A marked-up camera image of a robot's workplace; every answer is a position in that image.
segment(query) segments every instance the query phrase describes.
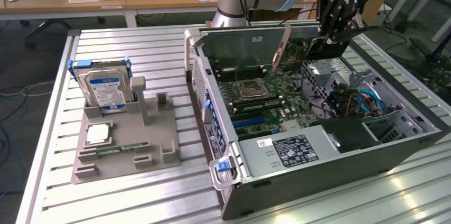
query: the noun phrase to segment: floor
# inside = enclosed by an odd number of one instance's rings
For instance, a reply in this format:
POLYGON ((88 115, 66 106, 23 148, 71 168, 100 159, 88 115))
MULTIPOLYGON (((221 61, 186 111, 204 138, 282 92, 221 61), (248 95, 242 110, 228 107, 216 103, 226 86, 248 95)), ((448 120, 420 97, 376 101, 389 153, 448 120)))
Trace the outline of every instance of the floor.
MULTIPOLYGON (((397 0, 386 0, 393 5, 397 0)), ((414 0, 409 0, 402 8, 406 12, 414 0)), ((213 13, 190 13, 153 15, 150 17, 138 17, 140 26, 152 25, 178 25, 202 23, 212 19, 213 13)), ((441 27, 446 18, 451 16, 451 9, 434 1, 429 1, 426 7, 416 18, 417 28, 408 29, 401 36, 405 38, 416 37, 422 40, 425 45, 434 49, 436 44, 429 41, 432 35, 441 27)), ((124 18, 110 16, 105 18, 106 22, 98 24, 94 17, 67 19, 67 23, 74 29, 100 29, 125 27, 124 18)), ((51 81, 55 76, 59 55, 63 48, 66 30, 61 26, 51 26, 45 30, 45 34, 38 35, 33 42, 37 44, 34 50, 27 50, 21 45, 21 38, 26 32, 35 27, 41 21, 30 21, 29 27, 19 26, 17 21, 9 21, 7 26, 1 29, 6 22, 0 22, 0 89, 10 86, 29 86, 42 81, 51 81)), ((380 28, 372 28, 365 35, 374 43, 385 49, 390 45, 400 43, 401 38, 385 33, 380 28)), ((445 56, 451 56, 451 46, 444 51, 445 56)), ((405 58, 412 58, 412 51, 408 49, 409 44, 400 45, 389 50, 393 54, 405 58)), ((51 85, 43 85, 34 88, 29 94, 46 92, 51 85)), ((23 96, 7 98, 11 101, 22 101, 23 96)), ((17 210, 19 206, 21 193, 26 182, 26 176, 31 164, 33 153, 38 141, 41 125, 43 121, 49 95, 29 97, 26 100, 26 114, 23 117, 6 128, 9 139, 14 142, 22 165, 22 179, 19 184, 13 188, 11 193, 0 198, 0 223, 14 223, 17 210)), ((0 117, 3 117, 17 104, 0 102, 0 117)), ((5 158, 6 151, 0 152, 0 161, 5 158)), ((6 163, 0 167, 0 194, 9 185, 15 181, 18 175, 17 163, 10 155, 6 163)))

